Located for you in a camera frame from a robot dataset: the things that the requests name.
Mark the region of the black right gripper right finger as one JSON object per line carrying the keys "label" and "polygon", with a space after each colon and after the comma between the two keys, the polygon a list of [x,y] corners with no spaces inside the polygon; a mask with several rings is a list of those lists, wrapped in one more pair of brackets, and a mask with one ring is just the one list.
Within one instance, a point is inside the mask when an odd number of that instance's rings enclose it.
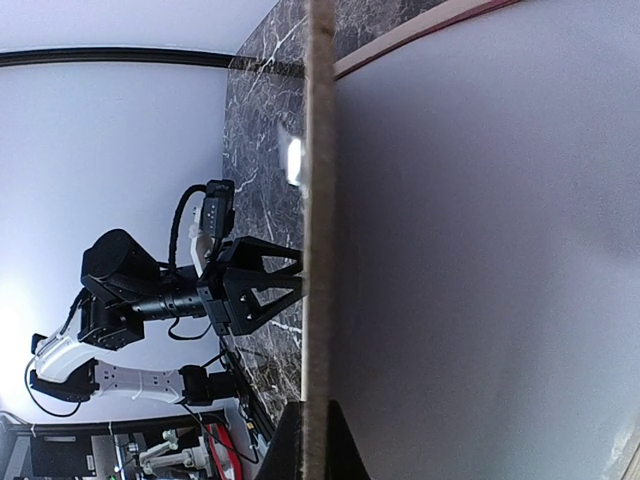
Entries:
{"label": "black right gripper right finger", "polygon": [[327,420],[327,478],[370,480],[343,410],[336,400],[329,401]]}

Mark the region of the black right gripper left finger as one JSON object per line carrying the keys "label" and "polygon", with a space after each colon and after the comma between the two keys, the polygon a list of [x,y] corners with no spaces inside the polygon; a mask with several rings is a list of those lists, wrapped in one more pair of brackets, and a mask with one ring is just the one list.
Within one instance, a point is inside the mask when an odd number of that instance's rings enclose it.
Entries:
{"label": "black right gripper left finger", "polygon": [[289,402],[278,422],[255,480],[302,478],[303,403]]}

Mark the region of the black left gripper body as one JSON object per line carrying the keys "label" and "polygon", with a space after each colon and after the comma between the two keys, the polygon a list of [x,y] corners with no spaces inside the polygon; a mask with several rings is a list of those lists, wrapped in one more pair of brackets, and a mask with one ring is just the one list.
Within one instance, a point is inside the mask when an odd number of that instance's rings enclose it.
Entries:
{"label": "black left gripper body", "polygon": [[223,244],[199,274],[161,274],[158,293],[132,304],[146,321],[206,316],[219,336],[249,335],[303,297],[303,254],[255,237]]}

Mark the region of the brown cardboard backing board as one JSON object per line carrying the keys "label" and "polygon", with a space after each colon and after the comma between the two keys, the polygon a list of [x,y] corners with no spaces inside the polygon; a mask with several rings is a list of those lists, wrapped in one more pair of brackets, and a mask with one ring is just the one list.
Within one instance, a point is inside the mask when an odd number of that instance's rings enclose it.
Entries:
{"label": "brown cardboard backing board", "polygon": [[333,310],[335,213],[335,3],[309,1],[306,50],[305,247],[302,466],[323,479],[327,463],[329,340]]}

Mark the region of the pink wooden picture frame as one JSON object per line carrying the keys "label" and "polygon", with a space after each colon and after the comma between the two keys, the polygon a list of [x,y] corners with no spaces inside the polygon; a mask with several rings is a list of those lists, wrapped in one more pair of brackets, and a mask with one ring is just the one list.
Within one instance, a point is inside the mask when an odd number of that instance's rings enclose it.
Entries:
{"label": "pink wooden picture frame", "polygon": [[413,41],[516,3],[518,0],[445,1],[338,60],[334,66],[334,79],[340,80]]}

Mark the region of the cat and books photo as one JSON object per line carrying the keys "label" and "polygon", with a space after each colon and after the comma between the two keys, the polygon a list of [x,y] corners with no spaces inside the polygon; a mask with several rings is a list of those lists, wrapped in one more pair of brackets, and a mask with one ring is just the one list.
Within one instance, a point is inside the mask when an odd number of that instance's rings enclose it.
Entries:
{"label": "cat and books photo", "polygon": [[639,5],[521,1],[340,79],[331,393],[375,479],[639,475]]}

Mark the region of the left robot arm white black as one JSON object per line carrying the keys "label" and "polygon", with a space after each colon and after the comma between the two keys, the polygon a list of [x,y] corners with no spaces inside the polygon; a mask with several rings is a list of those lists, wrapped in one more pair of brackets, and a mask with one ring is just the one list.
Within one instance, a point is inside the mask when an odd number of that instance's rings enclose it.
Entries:
{"label": "left robot arm white black", "polygon": [[70,315],[52,335],[32,338],[27,385],[70,403],[126,396],[209,406],[241,393],[230,369],[204,366],[143,370],[112,356],[145,337],[150,321],[206,318],[220,337],[249,335],[303,296],[302,253],[254,237],[226,242],[203,272],[163,268],[122,229],[103,234],[83,254]]}

